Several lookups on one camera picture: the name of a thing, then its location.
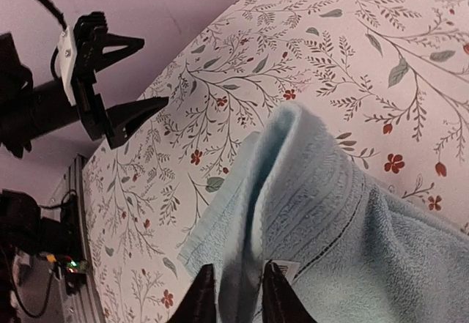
light blue towel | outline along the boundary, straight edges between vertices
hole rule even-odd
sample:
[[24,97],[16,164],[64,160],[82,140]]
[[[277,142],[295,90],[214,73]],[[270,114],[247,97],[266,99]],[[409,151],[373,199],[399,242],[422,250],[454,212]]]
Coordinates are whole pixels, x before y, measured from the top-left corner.
[[300,263],[292,287],[319,323],[469,322],[469,237],[380,188],[291,103],[242,145],[179,259],[215,265],[223,323],[261,321],[268,259]]

towel tag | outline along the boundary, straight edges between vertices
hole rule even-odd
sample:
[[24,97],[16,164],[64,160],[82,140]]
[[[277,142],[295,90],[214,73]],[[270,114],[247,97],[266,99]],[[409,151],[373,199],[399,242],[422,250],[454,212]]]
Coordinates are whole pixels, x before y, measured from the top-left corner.
[[296,273],[298,273],[298,270],[300,270],[300,262],[281,261],[277,259],[274,259],[273,262],[275,262],[278,265],[278,268],[280,268],[281,274],[284,275],[287,281],[289,283],[292,283],[293,278],[295,277]]

white tablecloth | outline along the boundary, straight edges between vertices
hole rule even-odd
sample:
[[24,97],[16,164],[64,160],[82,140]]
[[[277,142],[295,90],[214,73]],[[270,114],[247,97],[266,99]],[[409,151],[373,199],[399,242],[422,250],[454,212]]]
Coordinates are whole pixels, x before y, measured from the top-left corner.
[[391,192],[469,232],[468,1],[233,4],[142,96],[168,95],[169,106],[85,168],[107,320],[171,316],[190,283],[181,244],[243,139],[282,100],[321,116]]

cable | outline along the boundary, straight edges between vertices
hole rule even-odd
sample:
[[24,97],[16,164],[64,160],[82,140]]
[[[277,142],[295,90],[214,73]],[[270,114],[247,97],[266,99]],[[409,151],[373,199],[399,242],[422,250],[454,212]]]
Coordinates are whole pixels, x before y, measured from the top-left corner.
[[44,299],[44,304],[43,308],[38,314],[33,314],[26,310],[26,307],[24,307],[23,301],[21,301],[20,295],[18,293],[18,288],[16,287],[15,280],[13,279],[13,272],[12,268],[10,266],[10,263],[8,262],[7,254],[5,253],[4,249],[2,246],[0,246],[0,250],[3,253],[3,257],[5,258],[5,263],[7,264],[7,269],[8,269],[8,274],[10,275],[10,283],[12,284],[13,287],[13,292],[15,293],[16,300],[18,301],[18,304],[20,305],[21,309],[24,311],[24,313],[33,319],[40,318],[44,316],[45,311],[47,310],[47,306],[49,304],[49,297],[51,296],[51,287],[52,287],[52,279],[53,279],[53,270],[51,271],[51,275],[49,276],[49,282],[47,284],[47,289],[45,291],[45,299]]
[[[67,29],[67,22],[65,21],[64,13],[62,13],[51,0],[37,1],[41,3],[55,17],[55,19],[57,19],[60,26],[62,27],[62,31],[65,31]],[[58,54],[59,50],[55,48],[51,58],[51,74],[55,80],[60,80],[55,68]]]
[[64,197],[62,197],[62,200],[60,201],[60,204],[57,204],[56,206],[40,206],[40,208],[42,208],[42,209],[49,209],[49,210],[51,210],[51,209],[63,208],[64,205],[65,205],[65,203],[66,203],[65,199],[68,197],[69,200],[70,200],[70,198],[71,198],[72,196],[78,197],[78,194],[76,193],[76,190],[68,190],[68,191],[65,193]]

floral tablecloth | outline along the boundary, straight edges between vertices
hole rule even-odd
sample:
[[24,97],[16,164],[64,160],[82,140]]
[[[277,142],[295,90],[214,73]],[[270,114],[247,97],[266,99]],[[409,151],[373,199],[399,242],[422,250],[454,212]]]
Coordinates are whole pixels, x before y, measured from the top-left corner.
[[109,322],[165,322],[181,245],[282,100],[321,116],[389,190],[469,232],[469,0],[239,0],[143,93],[171,98],[84,171]]

